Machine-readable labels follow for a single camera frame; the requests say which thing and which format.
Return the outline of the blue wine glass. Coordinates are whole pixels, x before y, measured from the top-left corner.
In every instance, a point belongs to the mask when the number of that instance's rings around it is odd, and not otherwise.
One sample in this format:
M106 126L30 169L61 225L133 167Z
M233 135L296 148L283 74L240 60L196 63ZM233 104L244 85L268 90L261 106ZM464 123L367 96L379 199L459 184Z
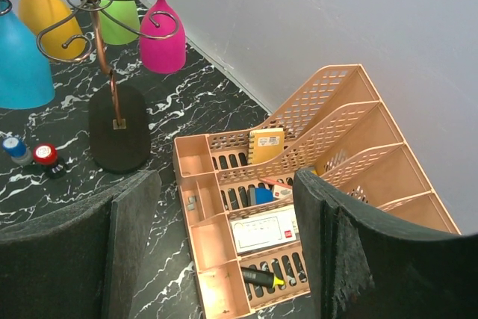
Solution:
M38 108L54 97L49 60L37 48L36 36L10 0L1 0L1 107Z

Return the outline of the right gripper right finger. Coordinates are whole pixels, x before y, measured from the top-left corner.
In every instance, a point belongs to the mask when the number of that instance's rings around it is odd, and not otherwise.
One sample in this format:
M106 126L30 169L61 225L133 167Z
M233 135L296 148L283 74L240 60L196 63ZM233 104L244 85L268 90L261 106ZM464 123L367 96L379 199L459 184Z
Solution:
M477 237L402 220L307 170L293 184L317 318L475 318Z

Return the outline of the green wine glass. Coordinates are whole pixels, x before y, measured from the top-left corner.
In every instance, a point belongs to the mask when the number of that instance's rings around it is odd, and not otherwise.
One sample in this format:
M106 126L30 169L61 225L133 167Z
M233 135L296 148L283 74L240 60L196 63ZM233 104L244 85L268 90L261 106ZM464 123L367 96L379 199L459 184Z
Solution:
M135 1L113 1L105 12L135 31L140 30L140 20ZM102 37L108 45L125 45L135 41L138 36L99 13Z

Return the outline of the magenta wine glass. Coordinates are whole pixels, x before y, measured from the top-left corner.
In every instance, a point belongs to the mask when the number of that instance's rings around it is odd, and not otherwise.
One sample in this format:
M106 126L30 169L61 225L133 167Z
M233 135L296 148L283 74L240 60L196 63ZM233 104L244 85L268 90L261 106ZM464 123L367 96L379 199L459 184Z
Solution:
M140 59L159 74L180 70L186 62L186 36L178 14L167 0L156 0L140 24Z

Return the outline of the orange wine glass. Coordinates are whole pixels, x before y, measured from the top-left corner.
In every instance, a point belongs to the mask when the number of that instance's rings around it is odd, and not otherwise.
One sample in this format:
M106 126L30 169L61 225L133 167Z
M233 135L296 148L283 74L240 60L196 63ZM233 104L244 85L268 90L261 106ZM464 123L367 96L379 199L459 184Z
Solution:
M67 18L72 11L63 0L19 0L18 17L37 36L44 29ZM71 60L86 54L87 42L74 39L66 48L62 45L74 35L82 35L75 16L46 33L41 40L46 54L57 61Z

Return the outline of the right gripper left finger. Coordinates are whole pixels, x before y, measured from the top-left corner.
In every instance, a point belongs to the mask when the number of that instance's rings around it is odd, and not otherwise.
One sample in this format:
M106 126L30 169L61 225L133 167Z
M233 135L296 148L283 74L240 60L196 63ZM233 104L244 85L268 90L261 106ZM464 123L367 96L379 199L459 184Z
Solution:
M1 230L2 318L127 318L161 178L155 170Z

